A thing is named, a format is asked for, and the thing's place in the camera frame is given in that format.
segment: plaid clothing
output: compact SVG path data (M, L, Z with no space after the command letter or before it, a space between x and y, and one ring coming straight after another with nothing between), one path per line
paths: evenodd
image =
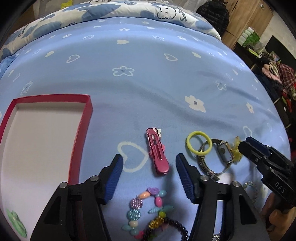
M279 75L284 87L289 91L296 84L294 70L286 64L279 64Z

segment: colorful beaded bracelet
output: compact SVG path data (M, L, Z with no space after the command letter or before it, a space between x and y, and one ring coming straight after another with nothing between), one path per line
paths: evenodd
M162 218L161 216L158 216L156 219L152 220L149 223L148 228L145 230L141 241L148 241L148 239L151 238L151 235L153 234L154 230L156 230L157 228L159 228L163 224L168 224L170 226L173 226L179 232L181 232L182 241L187 241L188 240L188 238L189 238L188 231L186 230L186 228L181 223L179 223L176 220L172 220L172 219L170 219L168 217Z
M156 207L150 209L148 213L159 212L159 215L165 217L165 212L170 212L173 210L173 206L170 205L165 205L163 207L162 197L164 197L166 194L166 190L159 190L158 188L150 187L148 188L148 191L145 191L136 198L133 198L130 201L130 210L127 213L129 223L127 225L123 225L121 228L123 230L129 231L131 235L135 236L135 238L141 239L144 233L143 231L139 231L137 229L137 226L139 225L137 220L141 217L140 209L143 207L143 199L154 196Z

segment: pink hair clip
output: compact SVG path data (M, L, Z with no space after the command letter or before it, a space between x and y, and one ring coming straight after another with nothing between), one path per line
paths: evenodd
M150 146L150 156L153 158L156 172L158 174L167 174L169 163L164 154L164 145L160 142L160 137L156 128L148 128L146 130L147 138Z

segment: yellow bracelet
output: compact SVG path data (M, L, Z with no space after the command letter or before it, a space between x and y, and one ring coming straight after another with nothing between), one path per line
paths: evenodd
M196 136L196 135L200 135L200 136L204 137L207 140L207 142L209 144L209 148L207 150L205 150L205 151L197 151L197 150L193 149L192 145L190 144L190 139L191 139L191 137ZM186 145L187 145L188 149L191 152L193 152L195 155L205 156L206 154L208 154L211 151L211 149L213 147L213 142L212 142L211 138L206 133L204 133L202 131L194 131L194 132L190 133L187 136Z

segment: green bow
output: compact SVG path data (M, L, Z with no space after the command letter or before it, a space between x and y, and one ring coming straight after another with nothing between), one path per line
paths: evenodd
M20 221L17 213L15 211L10 212L8 209L6 209L6 212L15 230L20 234L20 236L27 238L27 230L23 223Z

